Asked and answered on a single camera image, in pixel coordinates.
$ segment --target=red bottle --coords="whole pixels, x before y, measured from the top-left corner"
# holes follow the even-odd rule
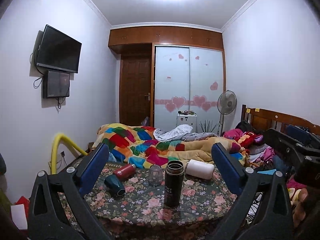
[[[136,165],[134,164],[126,164],[125,166],[122,166],[121,168],[115,170],[113,172],[114,175],[118,177],[119,180],[126,180],[131,175],[136,173]]]

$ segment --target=red stuffed animal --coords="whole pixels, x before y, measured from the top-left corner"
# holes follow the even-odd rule
[[[257,135],[253,132],[244,132],[243,135],[238,140],[238,143],[242,147],[248,148],[254,142],[254,139],[256,138],[256,136]]]

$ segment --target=silver screw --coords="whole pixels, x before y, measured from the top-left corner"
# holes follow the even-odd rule
[[[278,177],[282,177],[282,172],[281,172],[281,171],[276,171],[276,175],[277,175]]]
[[[45,174],[44,171],[39,171],[39,172],[38,172],[38,176],[39,176],[39,177],[42,177],[44,174]]]
[[[246,167],[246,168],[245,168],[245,171],[246,171],[247,173],[253,173],[253,168],[251,168],[251,167]]]
[[[67,168],[67,173],[73,173],[75,170],[76,169],[73,166],[71,166],[71,167]]]

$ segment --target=black tv screen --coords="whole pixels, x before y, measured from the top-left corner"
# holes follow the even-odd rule
[[[45,26],[37,57],[37,66],[78,73],[81,43]]]

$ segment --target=white sliding door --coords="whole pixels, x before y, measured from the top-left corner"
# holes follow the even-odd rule
[[[222,52],[190,48],[190,110],[198,115],[197,132],[202,132],[200,122],[207,120],[213,126],[219,123],[217,101],[222,92]]]
[[[189,48],[156,47],[154,127],[176,127],[178,111],[189,110]]]

